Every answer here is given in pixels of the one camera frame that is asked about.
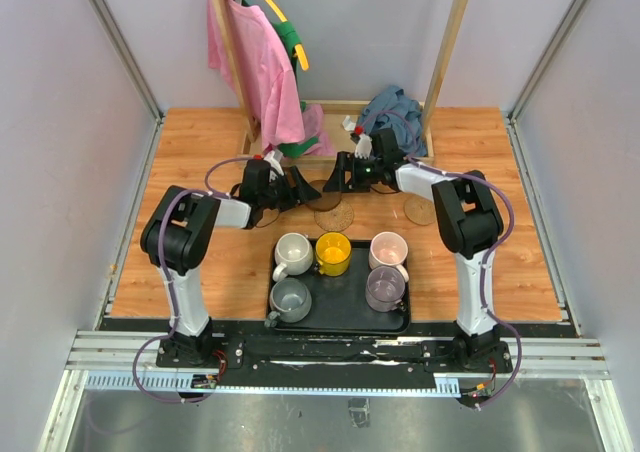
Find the grooved dark wooden coaster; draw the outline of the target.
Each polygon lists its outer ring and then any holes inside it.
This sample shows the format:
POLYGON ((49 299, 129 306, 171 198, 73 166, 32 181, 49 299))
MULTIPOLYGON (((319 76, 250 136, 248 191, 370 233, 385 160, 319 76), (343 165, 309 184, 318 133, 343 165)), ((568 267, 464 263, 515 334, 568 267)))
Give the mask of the grooved dark wooden coaster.
POLYGON ((321 194, 320 198, 314 199, 306 204, 310 210, 327 212, 336 208, 341 202, 342 194, 340 192, 323 191, 325 184, 325 180, 314 180, 310 183, 310 185, 321 194))

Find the woven rattan coaster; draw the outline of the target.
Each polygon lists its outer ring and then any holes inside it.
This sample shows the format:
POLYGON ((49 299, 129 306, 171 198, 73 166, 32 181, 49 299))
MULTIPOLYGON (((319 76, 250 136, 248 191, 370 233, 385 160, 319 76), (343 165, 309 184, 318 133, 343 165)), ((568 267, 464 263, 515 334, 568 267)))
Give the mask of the woven rattan coaster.
POLYGON ((340 202, 329 211, 315 211, 316 224, 327 232, 341 232, 346 230, 354 220, 354 210, 347 202, 340 202))
POLYGON ((416 195, 409 196, 404 202, 404 214, 408 220, 420 226, 436 222, 434 203, 416 195))

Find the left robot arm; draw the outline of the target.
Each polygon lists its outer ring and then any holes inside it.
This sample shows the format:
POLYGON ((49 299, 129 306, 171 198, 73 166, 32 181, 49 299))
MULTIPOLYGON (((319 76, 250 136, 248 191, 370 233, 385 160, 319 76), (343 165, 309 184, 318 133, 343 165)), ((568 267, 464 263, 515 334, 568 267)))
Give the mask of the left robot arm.
POLYGON ((169 331, 158 338, 160 367, 208 366, 222 341, 204 304, 201 265, 216 228, 251 230, 266 210, 288 211, 321 197, 293 166, 279 171, 264 158, 247 161, 229 193, 170 186, 145 225, 141 250, 162 276, 169 331))

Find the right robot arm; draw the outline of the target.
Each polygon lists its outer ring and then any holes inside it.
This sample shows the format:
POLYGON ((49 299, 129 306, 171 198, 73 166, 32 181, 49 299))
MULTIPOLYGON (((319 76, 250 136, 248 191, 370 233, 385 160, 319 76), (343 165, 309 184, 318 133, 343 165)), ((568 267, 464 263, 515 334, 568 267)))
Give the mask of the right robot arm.
POLYGON ((326 192, 367 192, 374 184, 433 203, 440 238, 454 255, 459 292, 452 357, 466 372, 486 364, 500 343, 492 266, 504 224, 490 184, 479 171, 446 172, 407 155, 393 130, 359 136, 337 153, 326 192))

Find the white clip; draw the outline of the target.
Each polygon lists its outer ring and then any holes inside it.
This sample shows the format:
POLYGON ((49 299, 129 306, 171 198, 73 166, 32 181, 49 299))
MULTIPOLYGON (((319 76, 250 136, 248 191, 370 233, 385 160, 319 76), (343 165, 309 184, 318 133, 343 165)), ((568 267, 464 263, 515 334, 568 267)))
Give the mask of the white clip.
POLYGON ((342 121, 342 127, 348 132, 353 132, 356 128, 356 123, 351 119, 349 115, 347 115, 342 121))

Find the white mug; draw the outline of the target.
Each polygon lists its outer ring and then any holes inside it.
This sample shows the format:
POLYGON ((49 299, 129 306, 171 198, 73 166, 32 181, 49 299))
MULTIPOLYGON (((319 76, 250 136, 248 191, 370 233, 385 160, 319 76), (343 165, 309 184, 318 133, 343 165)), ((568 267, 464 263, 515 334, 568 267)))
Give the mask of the white mug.
POLYGON ((276 243, 274 260, 276 267, 272 272, 272 279, 275 282, 304 274, 314 261, 311 242, 299 233, 284 234, 276 243))

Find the yellow mug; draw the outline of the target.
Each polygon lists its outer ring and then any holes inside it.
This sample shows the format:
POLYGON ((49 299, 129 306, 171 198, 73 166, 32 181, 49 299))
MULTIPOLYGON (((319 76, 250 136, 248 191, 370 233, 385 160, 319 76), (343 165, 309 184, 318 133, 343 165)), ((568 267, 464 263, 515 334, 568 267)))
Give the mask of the yellow mug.
POLYGON ((342 233, 327 232, 317 239, 314 254, 317 273, 338 277, 349 268, 352 255, 351 242, 342 233))

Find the pink mug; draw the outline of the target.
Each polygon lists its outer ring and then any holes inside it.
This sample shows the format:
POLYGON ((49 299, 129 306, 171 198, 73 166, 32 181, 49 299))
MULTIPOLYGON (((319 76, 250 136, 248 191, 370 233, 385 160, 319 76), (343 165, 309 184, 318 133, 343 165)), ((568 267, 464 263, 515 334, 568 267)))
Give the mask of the pink mug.
POLYGON ((381 266, 395 268, 408 282, 409 273, 404 266, 408 253, 408 244, 402 236, 390 231, 380 232, 371 240, 368 257, 369 267, 371 269, 381 266))

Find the blue crumpled shirt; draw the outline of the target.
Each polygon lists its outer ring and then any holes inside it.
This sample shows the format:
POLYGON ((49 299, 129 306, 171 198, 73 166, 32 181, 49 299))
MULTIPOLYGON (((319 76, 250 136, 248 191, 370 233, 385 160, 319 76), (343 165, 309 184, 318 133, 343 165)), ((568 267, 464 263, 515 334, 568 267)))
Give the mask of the blue crumpled shirt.
POLYGON ((422 107, 404 90, 390 85, 378 93, 363 109, 356 127, 365 134, 391 129, 398 146, 407 154, 426 157, 428 146, 423 138, 422 107))

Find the grey mug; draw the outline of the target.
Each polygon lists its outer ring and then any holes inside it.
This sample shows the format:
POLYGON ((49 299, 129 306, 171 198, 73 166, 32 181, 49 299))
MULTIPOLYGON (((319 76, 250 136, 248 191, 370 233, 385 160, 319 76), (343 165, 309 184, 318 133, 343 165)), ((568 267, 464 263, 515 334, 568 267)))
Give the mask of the grey mug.
POLYGON ((297 323, 309 314, 312 296, 303 282, 285 278, 272 287, 269 306, 270 311, 264 322, 267 328, 275 328, 280 323, 297 323))

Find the purple mug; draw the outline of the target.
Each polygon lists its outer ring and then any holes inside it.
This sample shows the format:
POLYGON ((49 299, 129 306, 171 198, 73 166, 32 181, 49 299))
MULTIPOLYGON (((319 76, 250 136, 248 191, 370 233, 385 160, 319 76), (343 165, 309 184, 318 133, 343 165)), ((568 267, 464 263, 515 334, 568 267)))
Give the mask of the purple mug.
POLYGON ((395 267, 379 266, 366 280, 365 299, 377 312, 391 312, 404 307, 406 281, 395 267))

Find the black serving tray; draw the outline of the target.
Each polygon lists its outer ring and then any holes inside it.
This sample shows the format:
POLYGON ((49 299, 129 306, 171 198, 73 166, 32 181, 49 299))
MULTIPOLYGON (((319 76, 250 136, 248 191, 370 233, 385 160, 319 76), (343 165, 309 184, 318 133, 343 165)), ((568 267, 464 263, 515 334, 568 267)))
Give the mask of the black serving tray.
POLYGON ((396 335, 411 323, 410 297, 403 296, 401 307, 389 312, 372 309, 365 299, 369 240, 353 240, 348 270, 329 277, 310 269, 296 279, 310 292, 311 308, 301 320, 286 323, 277 318, 271 328, 308 334, 396 335))

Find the pink shirt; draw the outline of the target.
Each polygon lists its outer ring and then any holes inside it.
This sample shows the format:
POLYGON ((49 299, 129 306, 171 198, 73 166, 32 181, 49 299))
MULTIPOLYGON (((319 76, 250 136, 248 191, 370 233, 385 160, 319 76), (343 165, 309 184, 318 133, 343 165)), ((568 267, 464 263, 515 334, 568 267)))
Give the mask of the pink shirt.
POLYGON ((291 63, 267 15, 258 4, 227 4, 249 105, 260 124, 262 150, 277 148, 290 158, 335 155, 323 127, 322 107, 301 106, 291 63))

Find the green garment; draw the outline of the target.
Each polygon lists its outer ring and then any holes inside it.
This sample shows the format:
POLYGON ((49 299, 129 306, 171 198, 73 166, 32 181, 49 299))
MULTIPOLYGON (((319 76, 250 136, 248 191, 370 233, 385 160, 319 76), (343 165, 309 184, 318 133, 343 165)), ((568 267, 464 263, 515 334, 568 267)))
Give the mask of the green garment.
POLYGON ((278 35, 280 41, 283 44, 283 47, 284 47, 286 53, 287 53, 287 56, 288 56, 289 61, 291 63, 292 70, 294 72, 294 77, 297 77, 298 70, 301 69, 301 67, 300 67, 300 65, 298 63, 298 59, 293 57, 293 49, 294 49, 294 46, 297 43, 299 43, 299 42, 302 43, 301 38, 300 38, 299 34, 297 33, 294 25, 291 22, 290 22, 290 25, 288 25, 288 24, 282 23, 277 18, 277 21, 275 23, 272 23, 272 27, 275 30, 276 34, 278 35))

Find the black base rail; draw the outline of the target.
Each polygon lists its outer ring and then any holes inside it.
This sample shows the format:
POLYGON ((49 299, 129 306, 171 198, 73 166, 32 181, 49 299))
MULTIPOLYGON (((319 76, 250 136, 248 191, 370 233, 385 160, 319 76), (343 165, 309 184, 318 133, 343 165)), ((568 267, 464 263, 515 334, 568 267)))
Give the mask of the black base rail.
POLYGON ((463 375, 519 372, 522 345, 491 334, 469 351, 453 324, 417 323, 398 335, 371 332, 296 332, 268 329, 258 321, 219 320, 206 334, 211 352, 199 357, 178 337, 138 347, 130 368, 208 370, 222 368, 227 386, 292 390, 418 390, 433 388, 438 373, 463 375))

